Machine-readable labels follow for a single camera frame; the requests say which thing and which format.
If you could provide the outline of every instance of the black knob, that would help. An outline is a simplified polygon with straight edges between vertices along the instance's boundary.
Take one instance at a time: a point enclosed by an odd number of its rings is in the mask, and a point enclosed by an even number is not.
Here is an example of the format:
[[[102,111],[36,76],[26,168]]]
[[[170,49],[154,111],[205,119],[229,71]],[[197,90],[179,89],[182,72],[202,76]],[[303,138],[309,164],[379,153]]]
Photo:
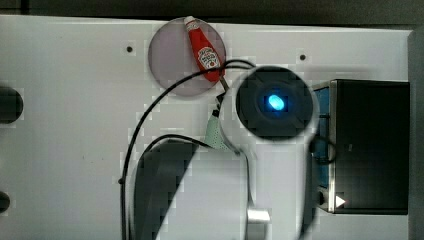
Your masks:
[[[241,123],[255,136],[282,140],[307,127],[313,101],[306,83],[289,69],[261,67],[240,85],[236,110]]]
[[[10,206],[10,198],[4,193],[0,192],[0,213],[6,211]]]
[[[21,95],[12,88],[0,87],[0,123],[12,123],[21,116],[24,102]]]

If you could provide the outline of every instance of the bottle cap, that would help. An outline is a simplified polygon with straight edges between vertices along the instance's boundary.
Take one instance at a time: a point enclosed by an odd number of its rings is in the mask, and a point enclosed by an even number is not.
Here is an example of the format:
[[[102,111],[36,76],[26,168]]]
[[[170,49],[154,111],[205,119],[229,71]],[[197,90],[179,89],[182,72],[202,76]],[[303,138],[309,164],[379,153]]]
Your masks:
[[[184,18],[184,24],[187,25],[187,23],[192,22],[196,20],[193,16],[188,16],[186,18]]]

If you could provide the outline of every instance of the black wire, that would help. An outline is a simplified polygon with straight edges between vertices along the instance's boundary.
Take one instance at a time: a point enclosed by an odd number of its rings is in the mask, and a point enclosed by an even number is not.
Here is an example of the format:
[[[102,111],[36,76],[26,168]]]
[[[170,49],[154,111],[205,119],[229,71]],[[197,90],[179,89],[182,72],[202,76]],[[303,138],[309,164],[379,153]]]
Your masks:
[[[143,154],[141,155],[141,158],[143,157],[144,153],[150,151],[158,142],[162,141],[163,139],[167,139],[167,138],[183,139],[183,140],[186,140],[186,141],[189,141],[189,142],[192,142],[192,143],[199,144],[200,146],[203,146],[203,147],[212,148],[208,144],[201,142],[197,139],[191,138],[191,137],[187,137],[187,136],[183,136],[183,135],[179,135],[179,134],[166,134],[166,135],[162,135],[162,136],[156,138],[153,142],[151,142],[149,144],[149,146],[147,146],[146,150],[144,150]]]
[[[208,73],[208,72],[213,72],[213,71],[218,71],[218,70],[221,71],[222,69],[226,69],[226,68],[246,69],[245,66],[227,66],[227,65],[234,63],[234,62],[244,63],[244,64],[251,66],[252,68],[255,67],[255,65],[250,63],[249,61],[234,59],[234,60],[229,60],[229,61],[224,62],[224,64],[219,68],[210,68],[210,69],[206,69],[206,70],[202,70],[202,71],[193,73],[193,74],[179,80],[178,82],[172,84],[161,95],[159,95],[159,97],[156,98],[156,100],[153,101],[153,103],[149,106],[149,108],[147,108],[147,110],[144,112],[143,116],[141,117],[140,121],[138,122],[138,124],[137,124],[137,126],[134,130],[130,144],[128,145],[128,150],[127,150],[127,153],[125,155],[125,160],[124,160],[122,177],[118,181],[118,183],[121,184],[121,192],[120,192],[120,194],[121,194],[121,225],[122,225],[122,239],[123,240],[127,239],[126,238],[127,224],[126,224],[126,214],[125,214],[125,190],[126,190],[125,182],[126,182],[126,177],[127,177],[127,174],[128,174],[128,165],[129,165],[129,162],[130,162],[130,159],[131,159],[131,153],[132,153],[132,150],[134,148],[135,141],[137,139],[138,133],[140,132],[141,126],[143,125],[147,116],[153,110],[153,108],[159,103],[159,101],[162,100],[168,93],[170,93],[176,87],[178,87],[179,85],[187,82],[188,80],[190,80],[194,77],[200,76],[200,75]]]

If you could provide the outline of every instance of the bottle label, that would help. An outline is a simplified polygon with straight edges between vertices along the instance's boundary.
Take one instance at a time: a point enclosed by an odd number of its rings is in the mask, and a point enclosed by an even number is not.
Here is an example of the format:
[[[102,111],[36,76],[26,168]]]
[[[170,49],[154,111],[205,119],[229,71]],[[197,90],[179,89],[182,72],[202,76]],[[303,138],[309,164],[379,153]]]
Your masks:
[[[218,56],[210,47],[204,47],[200,49],[198,59],[205,69],[220,66]]]
[[[199,25],[197,25],[196,21],[191,21],[186,25],[187,31],[190,32],[193,29],[198,29]]]

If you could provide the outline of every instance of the black device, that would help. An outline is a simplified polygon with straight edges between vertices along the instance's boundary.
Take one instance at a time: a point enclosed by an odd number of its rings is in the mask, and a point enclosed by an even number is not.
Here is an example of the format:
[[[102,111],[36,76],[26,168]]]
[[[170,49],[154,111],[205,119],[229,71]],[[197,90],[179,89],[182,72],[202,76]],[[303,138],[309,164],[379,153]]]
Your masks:
[[[5,212],[10,206],[10,198],[4,193],[0,192],[0,213]]]
[[[21,116],[24,103],[21,95],[13,88],[0,86],[0,124],[16,121]]]
[[[319,207],[340,214],[407,214],[409,83],[332,80],[314,87],[318,134],[337,158],[319,167]],[[315,157],[331,158],[317,142]]]

